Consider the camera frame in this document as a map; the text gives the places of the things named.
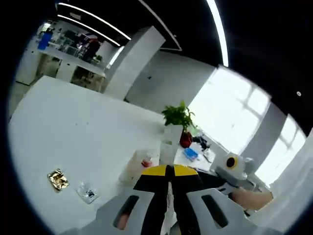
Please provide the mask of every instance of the black ceiling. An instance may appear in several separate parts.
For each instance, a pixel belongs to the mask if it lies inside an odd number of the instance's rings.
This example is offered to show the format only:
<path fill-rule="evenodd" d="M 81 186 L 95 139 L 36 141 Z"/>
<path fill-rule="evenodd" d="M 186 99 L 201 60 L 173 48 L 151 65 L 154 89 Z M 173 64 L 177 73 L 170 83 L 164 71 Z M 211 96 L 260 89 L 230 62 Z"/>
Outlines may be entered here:
<path fill-rule="evenodd" d="M 108 21 L 128 36 L 155 26 L 166 39 L 162 47 L 178 49 L 159 21 L 138 0 L 62 1 Z M 176 36 L 182 51 L 167 50 L 217 66 L 222 54 L 217 30 L 206 0 L 145 0 Z M 306 135 L 313 127 L 313 76 L 310 1 L 215 0 L 225 31 L 229 67 L 258 84 L 272 101 L 291 114 Z M 65 6 L 58 14 L 82 15 Z M 81 22 L 125 45 L 128 40 L 86 14 Z"/>

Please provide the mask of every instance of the potted plant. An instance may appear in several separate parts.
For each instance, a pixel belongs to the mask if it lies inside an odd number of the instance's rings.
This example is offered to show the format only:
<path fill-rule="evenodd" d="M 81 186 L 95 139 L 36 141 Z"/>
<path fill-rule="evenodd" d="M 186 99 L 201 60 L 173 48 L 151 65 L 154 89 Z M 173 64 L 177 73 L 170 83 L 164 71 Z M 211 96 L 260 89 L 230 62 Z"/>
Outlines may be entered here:
<path fill-rule="evenodd" d="M 179 143 L 184 148 L 189 147 L 192 142 L 192 136 L 187 132 L 187 128 L 191 125 L 194 126 L 191 115 L 195 114 L 186 107 L 184 101 L 182 101 L 178 107 L 165 106 L 165 110 L 162 111 L 162 114 L 166 120 L 165 126 L 170 124 L 182 126 L 182 134 Z"/>

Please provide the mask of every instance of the white table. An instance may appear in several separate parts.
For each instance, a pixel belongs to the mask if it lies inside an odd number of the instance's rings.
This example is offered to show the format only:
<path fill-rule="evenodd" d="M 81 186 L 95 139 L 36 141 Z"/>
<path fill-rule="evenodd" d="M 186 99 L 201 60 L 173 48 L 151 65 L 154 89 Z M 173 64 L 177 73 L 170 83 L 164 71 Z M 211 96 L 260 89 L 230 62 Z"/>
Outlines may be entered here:
<path fill-rule="evenodd" d="M 37 38 L 33 38 L 24 51 L 15 76 L 16 81 L 30 85 L 35 80 L 36 71 L 42 53 L 62 60 L 56 75 L 56 78 L 58 79 L 70 82 L 77 67 L 84 68 L 100 75 L 101 77 L 106 77 L 102 68 L 87 63 L 75 56 L 66 54 L 53 47 L 46 47 L 45 50 L 37 49 L 38 42 L 36 42 L 36 40 Z"/>
<path fill-rule="evenodd" d="M 159 148 L 163 124 L 162 115 L 44 76 L 12 115 L 12 161 L 30 204 L 58 234 L 95 219 L 133 152 Z M 57 168 L 70 183 L 59 193 L 47 179 Z M 75 191 L 86 181 L 100 195 L 90 205 Z"/>
<path fill-rule="evenodd" d="M 205 171 L 209 171 L 212 163 L 209 163 L 203 155 L 199 154 L 197 159 L 193 162 L 187 159 L 183 154 L 184 149 L 182 147 L 178 148 L 178 151 L 175 156 L 174 163 L 180 165 L 186 165 L 194 168 L 199 168 Z M 210 158 L 215 158 L 215 153 L 210 151 Z"/>
<path fill-rule="evenodd" d="M 100 75 L 101 77 L 106 76 L 102 68 L 92 65 L 90 63 L 87 63 L 86 61 L 83 61 L 75 56 L 66 54 L 55 48 L 46 47 L 45 50 L 38 50 L 38 51 L 43 54 L 57 57 L 58 59 L 62 60 L 60 67 L 58 69 L 57 75 L 56 75 L 56 78 L 58 79 L 70 82 L 77 67 L 84 68 L 88 71 L 91 71 L 95 74 Z"/>

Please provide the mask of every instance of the ceiling light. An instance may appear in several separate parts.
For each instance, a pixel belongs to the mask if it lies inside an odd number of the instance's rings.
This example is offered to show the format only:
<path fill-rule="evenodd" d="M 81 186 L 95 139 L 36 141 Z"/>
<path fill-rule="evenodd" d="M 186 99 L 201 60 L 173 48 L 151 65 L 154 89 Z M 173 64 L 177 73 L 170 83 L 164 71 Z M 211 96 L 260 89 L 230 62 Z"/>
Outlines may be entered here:
<path fill-rule="evenodd" d="M 118 44 L 116 41 L 114 41 L 113 39 L 107 37 L 107 36 L 104 35 L 103 33 L 100 33 L 99 31 L 97 31 L 97 30 L 95 30 L 95 29 L 93 29 L 93 28 L 91 28 L 91 27 L 89 27 L 89 26 L 87 26 L 87 25 L 85 25 L 85 24 L 83 24 L 83 23 L 80 23 L 79 21 L 73 20 L 73 19 L 71 19 L 71 18 L 69 18 L 69 17 L 62 16 L 62 15 L 58 15 L 58 17 L 67 19 L 67 20 L 69 20 L 69 21 L 73 21 L 73 22 L 75 22 L 75 23 L 78 23 L 78 24 L 80 24 L 80 25 L 82 25 L 82 26 L 84 26 L 84 27 L 86 27 L 86 28 L 88 28 L 88 29 L 90 29 L 90 30 L 92 30 L 92 31 L 94 31 L 94 32 L 96 32 L 96 33 L 98 33 L 98 34 L 100 34 L 101 36 L 105 37 L 105 38 L 108 39 L 109 41 L 111 41 L 111 42 L 113 42 L 114 44 L 116 44 L 118 47 L 121 46 L 121 45 Z"/>
<path fill-rule="evenodd" d="M 168 34 L 171 36 L 173 41 L 176 43 L 178 46 L 178 49 L 175 48 L 163 48 L 161 47 L 160 49 L 167 49 L 167 50 L 178 50 L 182 51 L 178 41 L 176 40 L 175 36 L 171 33 L 171 31 L 168 29 L 168 27 L 165 25 L 165 23 L 161 20 L 161 18 L 149 7 L 143 0 L 138 0 L 150 13 L 160 22 L 160 24 L 164 27 L 164 29 L 168 32 Z"/>
<path fill-rule="evenodd" d="M 118 55 L 121 53 L 121 51 L 122 51 L 123 49 L 124 49 L 124 46 L 120 47 L 120 48 L 118 49 L 118 51 L 114 54 L 114 56 L 112 57 L 112 59 L 111 59 L 110 62 L 109 62 L 109 65 L 110 65 L 110 66 L 114 63 L 114 61 L 117 59 Z"/>
<path fill-rule="evenodd" d="M 222 24 L 220 14 L 219 14 L 219 11 L 217 9 L 217 6 L 216 6 L 214 0 L 206 0 L 206 1 L 207 1 L 207 4 L 209 4 L 211 13 L 213 15 L 214 23 L 215 23 L 215 26 L 217 29 L 217 34 L 218 34 L 219 39 L 220 39 L 223 65 L 225 67 L 228 67 L 228 53 L 227 53 L 226 38 L 225 38 L 225 33 L 224 33 L 223 24 Z"/>
<path fill-rule="evenodd" d="M 66 3 L 58 3 L 59 5 L 63 5 L 63 6 L 68 6 L 68 7 L 71 7 L 73 9 L 76 9 L 76 10 L 79 10 L 79 11 L 82 11 L 92 17 L 95 17 L 96 19 L 102 21 L 103 23 L 107 24 L 108 26 L 110 26 L 111 28 L 115 29 L 117 32 L 119 32 L 120 34 L 122 34 L 125 38 L 127 38 L 128 40 L 130 40 L 131 38 L 129 36 L 127 36 L 125 33 L 123 33 L 121 30 L 119 30 L 118 28 L 114 27 L 112 24 L 110 24 L 109 22 L 106 22 L 105 20 L 101 19 L 100 17 L 88 12 L 88 11 L 85 11 L 77 6 L 72 6 L 72 5 L 69 5 L 69 4 L 66 4 Z"/>

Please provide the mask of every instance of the gold snack wrapper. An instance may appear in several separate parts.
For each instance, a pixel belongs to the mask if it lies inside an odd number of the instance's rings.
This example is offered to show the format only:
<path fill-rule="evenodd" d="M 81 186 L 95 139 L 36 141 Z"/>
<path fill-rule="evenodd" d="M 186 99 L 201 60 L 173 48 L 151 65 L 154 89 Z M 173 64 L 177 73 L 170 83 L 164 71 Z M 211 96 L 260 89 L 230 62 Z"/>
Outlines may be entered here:
<path fill-rule="evenodd" d="M 61 191 L 62 189 L 66 188 L 69 185 L 66 177 L 64 176 L 60 169 L 54 170 L 47 176 L 57 192 Z"/>

